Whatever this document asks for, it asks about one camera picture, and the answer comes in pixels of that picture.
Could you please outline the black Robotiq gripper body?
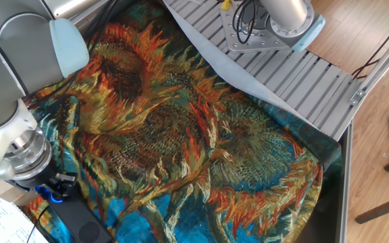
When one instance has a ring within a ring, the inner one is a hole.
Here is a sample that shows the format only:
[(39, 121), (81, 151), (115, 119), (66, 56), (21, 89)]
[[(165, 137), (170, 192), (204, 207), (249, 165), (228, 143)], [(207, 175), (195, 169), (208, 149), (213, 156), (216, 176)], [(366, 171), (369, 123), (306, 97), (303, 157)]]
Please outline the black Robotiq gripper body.
[(48, 165), (38, 175), (34, 175), (25, 180), (11, 180), (11, 185), (21, 189), (31, 189), (37, 186), (46, 186), (52, 188), (57, 184), (55, 176), (57, 175), (57, 168), (54, 164)]

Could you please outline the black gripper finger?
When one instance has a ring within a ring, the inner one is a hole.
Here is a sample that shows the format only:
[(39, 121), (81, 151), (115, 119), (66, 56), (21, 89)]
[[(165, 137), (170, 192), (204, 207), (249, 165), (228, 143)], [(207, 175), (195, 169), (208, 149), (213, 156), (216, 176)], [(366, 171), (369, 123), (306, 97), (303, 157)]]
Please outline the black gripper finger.
[(46, 195), (51, 200), (61, 200), (61, 186), (58, 185), (46, 185)]
[(76, 184), (77, 173), (67, 172), (67, 173), (57, 173), (57, 193), (61, 197), (65, 197), (68, 195), (68, 191), (70, 188), (74, 187)]

